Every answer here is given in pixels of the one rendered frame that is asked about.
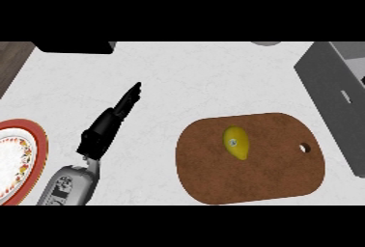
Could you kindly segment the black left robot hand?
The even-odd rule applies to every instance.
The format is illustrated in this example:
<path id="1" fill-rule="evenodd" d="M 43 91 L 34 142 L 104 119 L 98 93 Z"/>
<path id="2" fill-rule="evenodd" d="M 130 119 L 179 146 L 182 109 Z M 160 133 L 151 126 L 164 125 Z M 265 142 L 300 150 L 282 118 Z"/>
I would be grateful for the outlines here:
<path id="1" fill-rule="evenodd" d="M 81 133 L 81 143 L 77 152 L 99 160 L 110 148 L 121 123 L 124 122 L 135 104 L 141 100 L 142 83 L 138 82 L 123 95 L 115 107 L 105 109 L 92 126 Z"/>

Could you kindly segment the brown wooden cutting board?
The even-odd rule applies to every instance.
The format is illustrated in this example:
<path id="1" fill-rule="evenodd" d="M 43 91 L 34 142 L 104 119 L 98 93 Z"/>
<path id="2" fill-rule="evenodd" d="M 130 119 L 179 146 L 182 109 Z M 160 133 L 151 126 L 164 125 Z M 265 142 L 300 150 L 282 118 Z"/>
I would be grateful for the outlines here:
<path id="1" fill-rule="evenodd" d="M 244 160 L 223 146 L 223 131 L 234 125 L 248 134 Z M 282 113 L 195 121 L 180 135 L 176 164 L 186 193 L 209 205 L 306 195 L 318 189 L 325 176 L 324 155 L 313 134 Z"/>

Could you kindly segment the red-rimmed patterned plate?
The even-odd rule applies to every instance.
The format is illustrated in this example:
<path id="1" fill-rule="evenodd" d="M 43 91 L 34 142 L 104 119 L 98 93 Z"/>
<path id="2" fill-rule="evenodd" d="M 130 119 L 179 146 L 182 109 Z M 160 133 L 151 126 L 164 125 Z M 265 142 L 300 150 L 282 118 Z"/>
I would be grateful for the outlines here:
<path id="1" fill-rule="evenodd" d="M 49 155 L 49 138 L 27 119 L 0 122 L 0 206 L 21 203 L 40 179 Z"/>

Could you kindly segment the black appliance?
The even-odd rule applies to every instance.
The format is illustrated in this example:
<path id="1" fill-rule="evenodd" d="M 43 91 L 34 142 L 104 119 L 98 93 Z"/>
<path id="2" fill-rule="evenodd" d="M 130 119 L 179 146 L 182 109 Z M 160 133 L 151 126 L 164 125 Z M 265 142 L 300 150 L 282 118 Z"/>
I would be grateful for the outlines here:
<path id="1" fill-rule="evenodd" d="M 115 41 L 36 41 L 34 45 L 43 52 L 111 54 Z"/>

